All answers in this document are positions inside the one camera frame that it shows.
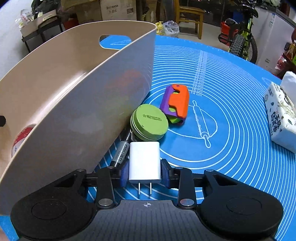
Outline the black marker pen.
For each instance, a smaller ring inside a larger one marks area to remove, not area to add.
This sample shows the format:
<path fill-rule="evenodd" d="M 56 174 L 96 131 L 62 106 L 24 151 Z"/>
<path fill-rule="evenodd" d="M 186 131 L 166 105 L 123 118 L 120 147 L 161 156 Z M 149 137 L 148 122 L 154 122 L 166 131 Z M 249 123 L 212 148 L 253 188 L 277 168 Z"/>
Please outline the black marker pen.
<path fill-rule="evenodd" d="M 119 145 L 116 149 L 116 153 L 111 160 L 110 166 L 117 167 L 123 162 L 130 148 L 131 139 L 132 139 L 132 130 L 131 128 L 128 128 L 125 130 L 123 138 L 119 142 Z"/>

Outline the white usb charger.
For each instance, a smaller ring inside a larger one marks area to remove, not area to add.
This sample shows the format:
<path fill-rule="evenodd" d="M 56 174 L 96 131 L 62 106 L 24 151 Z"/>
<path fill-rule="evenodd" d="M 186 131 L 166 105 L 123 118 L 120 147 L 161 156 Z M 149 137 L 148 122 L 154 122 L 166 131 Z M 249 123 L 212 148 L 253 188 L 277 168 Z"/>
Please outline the white usb charger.
<path fill-rule="evenodd" d="M 152 184 L 160 183 L 161 179 L 159 142 L 131 142 L 128 180 L 138 185 L 138 194 L 140 186 L 148 184 L 152 195 Z"/>

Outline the green round tin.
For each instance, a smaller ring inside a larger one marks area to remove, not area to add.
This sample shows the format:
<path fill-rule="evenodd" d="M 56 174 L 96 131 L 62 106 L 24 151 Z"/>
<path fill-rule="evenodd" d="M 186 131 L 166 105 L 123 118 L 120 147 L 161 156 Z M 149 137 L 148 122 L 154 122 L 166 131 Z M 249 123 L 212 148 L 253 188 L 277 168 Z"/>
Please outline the green round tin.
<path fill-rule="evenodd" d="M 141 141 L 158 141 L 168 131 L 168 120 L 165 114 L 151 104 L 140 105 L 130 117 L 130 127 Z"/>

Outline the orange purple toy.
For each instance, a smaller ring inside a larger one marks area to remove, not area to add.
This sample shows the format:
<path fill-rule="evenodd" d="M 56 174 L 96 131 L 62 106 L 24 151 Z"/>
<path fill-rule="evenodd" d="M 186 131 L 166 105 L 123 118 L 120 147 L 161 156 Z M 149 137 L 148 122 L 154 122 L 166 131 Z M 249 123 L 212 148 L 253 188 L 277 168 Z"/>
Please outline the orange purple toy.
<path fill-rule="evenodd" d="M 172 84 L 166 87 L 159 108 L 172 124 L 182 125 L 187 118 L 189 98 L 185 85 Z"/>

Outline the beige plastic storage bin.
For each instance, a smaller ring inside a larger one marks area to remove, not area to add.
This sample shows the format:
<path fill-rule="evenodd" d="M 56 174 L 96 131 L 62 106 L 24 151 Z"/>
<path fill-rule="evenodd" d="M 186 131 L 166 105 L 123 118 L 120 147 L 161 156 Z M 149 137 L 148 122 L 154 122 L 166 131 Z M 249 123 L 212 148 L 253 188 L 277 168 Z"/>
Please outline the beige plastic storage bin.
<path fill-rule="evenodd" d="M 92 171 L 152 86 L 156 26 L 78 25 L 1 80 L 1 215 L 75 169 Z M 17 135 L 36 126 L 11 157 Z"/>

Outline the clear tape roll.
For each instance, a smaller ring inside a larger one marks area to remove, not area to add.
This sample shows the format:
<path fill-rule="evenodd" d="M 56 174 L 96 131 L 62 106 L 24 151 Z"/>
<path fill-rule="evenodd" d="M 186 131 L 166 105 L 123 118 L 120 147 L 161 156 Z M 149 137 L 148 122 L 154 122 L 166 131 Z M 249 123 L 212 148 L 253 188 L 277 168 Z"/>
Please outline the clear tape roll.
<path fill-rule="evenodd" d="M 26 137 L 29 135 L 29 133 L 33 130 L 33 128 L 36 126 L 35 123 L 30 124 L 28 126 L 26 126 L 15 138 L 14 142 L 13 142 L 13 146 L 11 149 L 11 157 L 13 157 L 15 155 L 15 153 L 17 152 L 17 150 L 19 149 L 19 147 L 21 146 L 21 144 L 23 143 L 23 141 L 26 139 Z"/>

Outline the blue silicone baking mat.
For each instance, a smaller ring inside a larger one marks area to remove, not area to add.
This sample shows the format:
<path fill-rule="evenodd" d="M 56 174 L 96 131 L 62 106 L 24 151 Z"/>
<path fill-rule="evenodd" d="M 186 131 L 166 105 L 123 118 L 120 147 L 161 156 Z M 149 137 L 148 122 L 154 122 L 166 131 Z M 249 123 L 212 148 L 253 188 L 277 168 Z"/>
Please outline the blue silicone baking mat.
<path fill-rule="evenodd" d="M 271 141 L 263 95 L 278 78 L 223 50 L 157 37 L 152 88 L 158 106 L 165 88 L 187 86 L 191 106 L 182 128 L 169 128 L 161 157 L 195 173 L 207 168 L 274 195 L 284 215 L 276 240 L 295 240 L 295 154 Z"/>

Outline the white tissue box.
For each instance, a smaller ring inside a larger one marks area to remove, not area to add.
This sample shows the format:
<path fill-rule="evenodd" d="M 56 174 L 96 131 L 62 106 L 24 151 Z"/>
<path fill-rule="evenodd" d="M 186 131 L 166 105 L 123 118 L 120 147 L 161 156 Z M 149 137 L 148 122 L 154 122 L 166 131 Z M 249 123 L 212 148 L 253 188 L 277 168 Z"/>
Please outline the white tissue box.
<path fill-rule="evenodd" d="M 281 84 L 272 82 L 264 94 L 271 140 L 295 153 L 295 73 L 285 73 Z"/>

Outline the green black bicycle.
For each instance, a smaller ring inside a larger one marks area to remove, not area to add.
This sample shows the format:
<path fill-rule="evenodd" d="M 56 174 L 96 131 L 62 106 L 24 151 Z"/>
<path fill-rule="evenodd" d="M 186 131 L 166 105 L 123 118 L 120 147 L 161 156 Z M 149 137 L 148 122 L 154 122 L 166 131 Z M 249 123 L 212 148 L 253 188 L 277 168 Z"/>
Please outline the green black bicycle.
<path fill-rule="evenodd" d="M 256 6 L 262 1 L 234 1 L 233 17 L 224 20 L 227 25 L 236 24 L 239 32 L 235 35 L 228 52 L 253 64 L 258 58 L 258 49 L 252 34 L 253 18 L 258 18 Z"/>

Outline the grey plastic bag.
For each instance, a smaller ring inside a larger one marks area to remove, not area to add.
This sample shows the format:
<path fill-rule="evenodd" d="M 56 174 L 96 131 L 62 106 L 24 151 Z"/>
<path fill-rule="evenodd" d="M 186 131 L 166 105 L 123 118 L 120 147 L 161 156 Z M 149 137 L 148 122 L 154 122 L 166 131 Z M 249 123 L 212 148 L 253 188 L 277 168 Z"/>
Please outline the grey plastic bag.
<path fill-rule="evenodd" d="M 180 33 L 179 25 L 174 21 L 167 21 L 162 23 L 164 28 L 164 35 L 167 37 L 176 38 Z"/>

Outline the red bucket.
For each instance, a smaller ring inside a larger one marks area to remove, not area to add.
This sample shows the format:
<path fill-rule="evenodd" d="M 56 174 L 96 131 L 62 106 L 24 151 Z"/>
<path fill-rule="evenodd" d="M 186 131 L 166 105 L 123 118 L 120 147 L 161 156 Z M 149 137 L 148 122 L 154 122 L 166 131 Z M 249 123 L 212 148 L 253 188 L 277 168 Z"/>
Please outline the red bucket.
<path fill-rule="evenodd" d="M 224 21 L 221 23 L 221 33 L 218 36 L 219 42 L 229 46 L 232 44 L 232 41 L 235 35 L 239 32 L 236 24 L 231 24 L 230 26 Z"/>

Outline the black metal shelf rack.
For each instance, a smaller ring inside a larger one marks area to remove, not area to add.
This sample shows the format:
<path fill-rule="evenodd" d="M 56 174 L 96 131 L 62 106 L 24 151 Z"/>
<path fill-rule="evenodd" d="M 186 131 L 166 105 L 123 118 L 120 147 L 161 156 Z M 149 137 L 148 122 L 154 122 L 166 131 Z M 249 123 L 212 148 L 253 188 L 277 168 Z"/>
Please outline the black metal shelf rack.
<path fill-rule="evenodd" d="M 35 30 L 34 32 L 30 33 L 29 35 L 25 36 L 25 37 L 22 37 L 22 42 L 25 44 L 28 52 L 30 53 L 31 50 L 29 48 L 29 45 L 27 44 L 27 41 L 40 35 L 41 36 L 41 39 L 42 39 L 42 42 L 45 43 L 46 42 L 46 38 L 44 36 L 44 32 L 53 28 L 53 27 L 56 27 L 58 26 L 59 29 L 60 29 L 60 33 L 62 33 L 64 30 L 63 30 L 63 27 L 62 27 L 62 21 L 61 21 L 61 18 L 57 15 L 55 16 L 51 16 L 49 18 L 47 18 L 46 20 L 42 21 L 38 27 L 37 27 L 37 30 Z"/>

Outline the wooden chair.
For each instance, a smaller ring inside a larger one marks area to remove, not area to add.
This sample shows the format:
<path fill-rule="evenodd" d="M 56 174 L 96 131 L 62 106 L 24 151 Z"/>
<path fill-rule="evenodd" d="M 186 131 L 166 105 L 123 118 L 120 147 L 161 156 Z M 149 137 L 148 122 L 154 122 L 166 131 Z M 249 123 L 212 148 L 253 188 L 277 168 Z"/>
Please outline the wooden chair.
<path fill-rule="evenodd" d="M 182 6 L 179 0 L 174 0 L 175 7 L 175 22 L 179 23 L 194 23 L 195 33 L 197 37 L 202 39 L 203 21 L 205 11 L 200 8 Z"/>

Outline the middle stacked cardboard box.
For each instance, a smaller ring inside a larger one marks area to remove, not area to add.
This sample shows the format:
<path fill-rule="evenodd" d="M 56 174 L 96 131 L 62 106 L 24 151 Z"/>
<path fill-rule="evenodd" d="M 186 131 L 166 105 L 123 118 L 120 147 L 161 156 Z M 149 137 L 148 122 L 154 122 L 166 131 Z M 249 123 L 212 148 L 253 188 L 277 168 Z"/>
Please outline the middle stacked cardboard box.
<path fill-rule="evenodd" d="M 101 0 L 102 20 L 137 20 L 135 0 Z"/>

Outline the white freezer cabinet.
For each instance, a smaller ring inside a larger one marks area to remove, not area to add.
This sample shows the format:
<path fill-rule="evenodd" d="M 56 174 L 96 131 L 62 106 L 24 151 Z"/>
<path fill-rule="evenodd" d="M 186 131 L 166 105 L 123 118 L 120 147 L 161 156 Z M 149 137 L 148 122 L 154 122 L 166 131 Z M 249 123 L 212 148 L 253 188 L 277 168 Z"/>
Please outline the white freezer cabinet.
<path fill-rule="evenodd" d="M 291 41 L 295 22 L 278 9 L 256 7 L 258 18 L 253 19 L 252 34 L 256 40 L 258 58 L 256 65 L 276 72 L 276 64 L 284 52 L 286 43 Z"/>

